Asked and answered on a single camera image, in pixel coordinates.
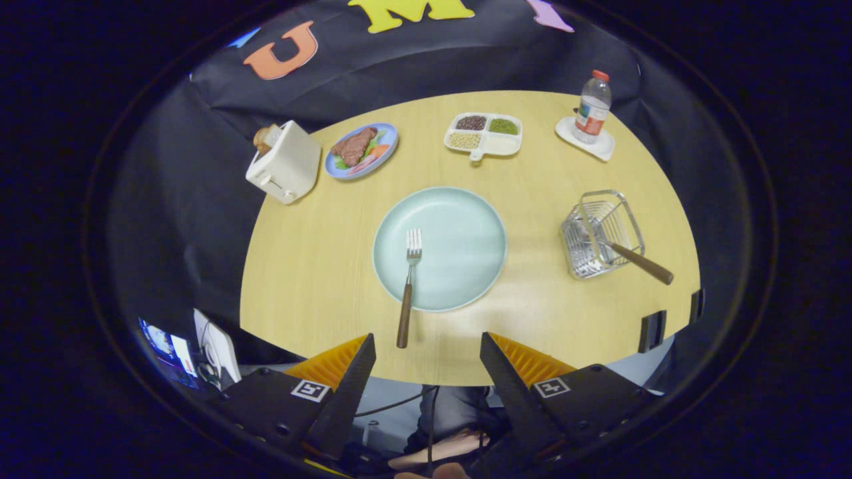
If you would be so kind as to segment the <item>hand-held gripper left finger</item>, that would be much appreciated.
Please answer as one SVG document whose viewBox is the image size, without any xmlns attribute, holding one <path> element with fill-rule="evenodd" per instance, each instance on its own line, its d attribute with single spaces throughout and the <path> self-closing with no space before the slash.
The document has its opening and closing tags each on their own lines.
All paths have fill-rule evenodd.
<svg viewBox="0 0 852 479">
<path fill-rule="evenodd" d="M 368 333 L 285 372 L 261 368 L 220 396 L 230 422 L 286 454 L 340 460 L 372 367 Z"/>
</svg>

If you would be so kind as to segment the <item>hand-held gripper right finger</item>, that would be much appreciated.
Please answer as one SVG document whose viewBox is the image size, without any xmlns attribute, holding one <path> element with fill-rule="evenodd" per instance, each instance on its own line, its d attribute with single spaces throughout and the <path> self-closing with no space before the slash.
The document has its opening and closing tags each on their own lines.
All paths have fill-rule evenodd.
<svg viewBox="0 0 852 479">
<path fill-rule="evenodd" d="M 575 460 L 627 430 L 656 395 L 606 366 L 574 368 L 486 331 L 480 359 L 496 387 L 527 464 Z"/>
</svg>

